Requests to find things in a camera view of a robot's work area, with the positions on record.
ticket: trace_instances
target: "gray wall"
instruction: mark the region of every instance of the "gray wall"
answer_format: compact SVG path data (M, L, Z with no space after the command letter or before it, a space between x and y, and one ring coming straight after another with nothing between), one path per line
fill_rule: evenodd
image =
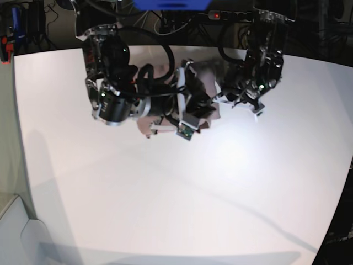
M0 193L4 202L8 200L6 194L20 195L32 219L35 211L25 172L13 78L13 63L0 64Z
M12 196L6 211L0 215L0 264L62 264L46 226L38 220L28 219L18 196Z

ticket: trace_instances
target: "white surface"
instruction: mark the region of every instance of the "white surface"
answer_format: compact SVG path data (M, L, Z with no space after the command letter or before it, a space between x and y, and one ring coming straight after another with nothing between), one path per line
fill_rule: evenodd
M147 140L91 118L81 50L16 57L31 192L63 262L311 264L353 155L353 69L286 56L283 76L258 123L225 106L191 142Z

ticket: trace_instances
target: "white table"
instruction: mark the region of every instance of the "white table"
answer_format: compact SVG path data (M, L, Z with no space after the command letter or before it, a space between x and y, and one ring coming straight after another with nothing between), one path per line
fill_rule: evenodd
M218 56L173 50L177 61ZM166 61L158 47L131 53L138 65ZM94 121L84 79L80 49L15 58L31 192L62 262L313 262L353 155L353 69L285 56L257 123L221 106L191 142Z

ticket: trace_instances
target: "wire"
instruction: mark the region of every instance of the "wire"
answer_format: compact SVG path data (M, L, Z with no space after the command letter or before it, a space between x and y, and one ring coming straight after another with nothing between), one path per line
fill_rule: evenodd
M352 10L351 10L351 14L350 14L350 16L349 16L348 25L352 24L352 17L353 17L353 7L352 7Z
M226 31L227 29L233 25L233 22L230 22L226 25L224 25L220 31L220 34L218 36L218 52L220 53L220 55L222 56L222 58L224 60L226 60L227 62L230 62L230 63L244 63L243 60L241 59L235 59L235 58L231 58L229 57L228 55L226 55L226 53L224 52L224 48L223 48L223 38L226 34Z
M161 21L161 20L160 20L160 19L157 19L157 20L156 20L156 22L155 22L155 24L154 24L154 27L153 27L154 32L155 32L158 36L169 36L169 35L172 35L172 34L174 34L174 33L177 33L177 32L179 32L179 31L181 31L182 29L185 29L185 28L190 24L191 19L190 19L188 22L186 22L185 25L182 25L181 27L179 27L179 28L176 29L175 31L169 32L169 33L159 33L159 32L157 31L156 26L157 26L158 21Z
M302 41L299 38L295 38L295 39L288 38L287 41L293 44L300 44L303 48L305 48L308 52L310 52L314 56L314 58L326 59L326 56L320 54L316 49L312 48L311 46L308 45L308 43Z
M106 77L108 83L115 87L111 80ZM184 91L186 90L186 87L183 86L183 87L180 87L178 90L176 91L172 91L172 92L165 92L165 93L160 93L160 94L149 94L149 93L134 93L134 92L129 92L129 91L123 91L123 90L119 90L119 92L121 94L124 94L124 95L127 95L127 96L130 96L130 97L136 97L136 98L146 98L146 97L150 97L150 98L160 98L160 97L167 97L167 96L174 96L174 95L177 95L179 93L183 93Z
M32 37L32 41L33 41L33 43L34 43L35 45L37 45L39 51L43 51L43 48L42 48L42 46L40 45L42 41L39 40L38 36L33 36L33 37Z
M59 50L59 48L48 38L48 36L46 34L43 35L44 39L46 40L46 42L49 44L49 47L50 45L53 45L53 47L56 49L56 50Z
M129 6L131 6L132 4L133 4L133 1L131 1L129 4L126 4L125 6L121 7L121 9L123 10L123 9L125 9L125 8L127 8L127 7L129 7Z
M203 33L205 34L205 37L209 40L209 42L211 43L212 46L216 47L217 44L216 42L213 40L213 38L210 36L210 34L208 33L208 31L206 30L205 26L203 24L199 25L201 28L201 31L203 31Z
M140 14L143 14L144 11L140 11L140 12L137 12L137 13L134 13L134 14L120 14L120 13L117 13L117 12L114 12L113 10L109 10L109 9L106 9L102 6L100 6L97 2L95 2L94 0L84 0L87 4L89 4L91 7L97 9L98 11L101 11L107 15L110 15L112 17L116 17L116 18L127 18L127 17L134 17L136 15L140 15Z
M164 51L167 53L168 56L168 60L169 60L169 70L168 72L160 77L155 79L155 82L164 82L166 80L168 80L174 73L174 69L175 69L175 58L173 55L172 50L170 49L170 47L164 43L163 40L161 40L156 34L153 34L152 32L148 31L148 30L144 30L144 29L140 29L134 26L124 26L121 29L119 29L119 31L132 31L132 32L136 32L136 33L140 33L142 35L148 36L151 39L154 39L160 46L162 46L162 48L164 49Z
M205 42L205 44L206 44L207 46L209 46L209 45L210 45L210 42L209 42L209 40L207 39L207 36L206 36L205 33L202 31L202 29L200 28L199 25L196 26L196 30L199 32L198 36L200 36L200 37L203 39L203 41Z
M47 25L46 25L46 35L49 36L49 25L51 23L54 23L58 18L59 18L59 14L50 6L48 5L49 9L51 11L53 11L56 14L56 18L53 21L50 21Z
M156 15L162 21L162 17L160 15L158 15L155 11L151 10L151 12L152 12L152 14Z
M149 11L144 12L144 14L133 24L133 26L136 26L138 22L140 22L145 16L147 16Z
M154 73L154 68L152 65L147 64L143 66L140 71L138 72L137 75L137 88L138 91L144 91L145 88L145 74L147 74L147 80L148 80L148 87L147 90L151 92L151 88L153 85L153 73Z
M47 6L45 6L44 8L49 8L49 10L44 11L45 13L48 13L50 11L50 7L54 8L56 6L56 1L53 2L53 4L48 4Z
M147 20L148 16L149 16L149 12L147 13L147 15L145 16L145 19L144 19L143 22L142 22L142 25L141 25L141 28L142 28L142 29L145 27L146 20Z
M192 43L193 45L195 45L195 40L198 37L197 33L194 34L195 31L197 31L197 27L192 27L192 26L186 30L186 34L188 36L188 41L190 40L190 43Z
M246 33L247 33L247 28L249 27L249 25L245 25L239 28L238 30L238 49L242 48L245 49L243 46L243 38L245 37Z

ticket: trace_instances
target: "black cable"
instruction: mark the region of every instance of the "black cable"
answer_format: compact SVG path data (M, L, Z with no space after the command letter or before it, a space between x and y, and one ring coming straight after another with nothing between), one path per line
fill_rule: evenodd
M56 6L56 1L54 0L54 3L53 3L53 4L48 4L48 5L45 6L44 8L49 8L49 7L54 8L55 6Z
M112 81L110 80L109 77L106 77L106 80L108 83L114 87ZM129 91L124 91L124 90L119 90L121 94L127 95L129 97L134 97L134 98L160 98L160 97L167 97L167 96L174 96L177 94L180 94L186 90L186 87L181 87L176 91L171 91L171 92L165 92L165 93L160 93L160 94L149 94L149 93L134 93L134 92L129 92Z
M348 26L350 26L351 23L352 23L352 17L353 17L353 7L352 7L351 13L350 13L350 15L349 15ZM348 42L348 37L345 37L345 38L344 38L344 41L343 41L343 43L342 43L342 48L341 48L340 52L338 53L339 57L342 56L344 50L346 49L346 47L347 47L347 42Z
M223 48L223 38L227 32L227 29L232 26L234 24L234 22L230 22L226 25L224 25L220 31L220 34L218 36L218 52L220 53L221 57L226 60L227 62L230 63L244 63L243 60L241 59L235 59L235 58L231 58L228 55L226 55L226 53L224 52L224 48Z
M229 90L229 93L230 94L234 94L233 92L234 91L236 91L237 92L237 94L234 94L235 96L239 96L239 95L241 95L241 97L240 97L240 101L238 102L238 103L236 103L235 105L237 105L237 104L240 104L240 103L243 103L244 101L246 101L246 102L248 102L248 103L250 103L251 105L253 105L253 106L255 106L256 108L258 108L259 107L259 100L258 100L258 98L251 98L248 94L246 94L245 92L244 92L244 90L246 89L246 87L245 88L243 88L243 89L239 89L239 88L235 88L235 87L229 87L229 86L225 86L225 87L222 87L221 88L221 90L222 91L227 91L227 90Z
M169 121L175 127L177 127L177 128L179 127L179 121L174 119L171 115L165 116L165 118L167 119L167 121Z
M48 38L48 36L46 34L43 34L43 37L45 39L45 41L49 44L49 49L50 49L50 45L53 45L53 47L56 49L56 50L59 50L59 48Z
M39 37L38 36L33 36L32 37L32 41L35 45L37 45L39 51L43 51L43 48L41 46L41 40L39 40Z
M194 22L190 22L189 26L187 26L186 29L186 36L188 36L188 44L194 45L195 40L198 36L197 33L194 34L194 32L197 30L197 27L193 26Z
M143 66L137 75L137 88L138 91L145 91L145 74L147 74L147 79L148 79L148 87L147 90L151 92L152 85L153 85L153 74L154 74L154 68L152 65L147 64Z
M142 35L148 36L151 39L154 39L160 46L162 46L164 51L167 53L168 60L169 60L169 70L164 76L155 79L154 82L164 82L173 75L174 69L175 69L175 58L169 45L165 44L161 38L159 38L156 34L148 30L137 28L135 26L124 26L121 29L119 29L119 31L132 31L132 32L136 32L136 33L140 33Z
M102 6L100 6L98 3L96 3L94 0L84 0L87 4L89 4L91 7L97 9L98 11L101 11L107 15L110 15L111 17L116 17L116 18L127 18L127 17L134 17L136 15L143 14L145 11L140 11L134 14L120 14L117 12L114 12L113 10L106 9Z
M198 30L198 32L199 32L199 36L201 36L201 38L204 40L205 44L206 44L207 46L211 46L211 45L210 45L210 42L209 42L208 39L207 39L207 36L206 36L205 33L202 31L202 29L200 28L200 26L197 25L196 28L197 28L197 30Z
M151 13L156 15L160 21L162 21L162 17L160 15L158 15L155 11L151 10Z
M52 10L52 11L56 14L56 18L55 18L53 21L50 21L50 22L46 25L46 35L47 35L47 36L49 35L49 25L50 25L51 23L54 23L54 22L59 18L59 14L58 14L56 11L54 11L54 9L53 9L50 5L48 5L48 7L49 7L50 10Z
M308 43L302 41L301 39L299 38L295 38L295 39L292 39L292 38L288 38L287 41L289 43L294 43L294 44L300 44L303 48L305 48L308 52L310 52L314 58L317 58L317 59L326 59L326 56L320 54L317 50L315 50L314 48L312 48L311 46L308 45Z
M208 38L209 42L211 43L212 46L216 47L217 44L216 42L213 40L213 38L210 36L210 33L208 33L208 31L206 30L205 26L203 24L200 24L200 29L204 32L206 38Z
M249 27L249 25L245 25L245 26L242 26L242 27L240 27L239 28L239 30L238 30L238 49L240 49L240 48L242 48L242 49L244 49L244 46L243 46L243 35L241 35L240 33L242 32L242 30L243 29L245 29L245 28L248 28Z

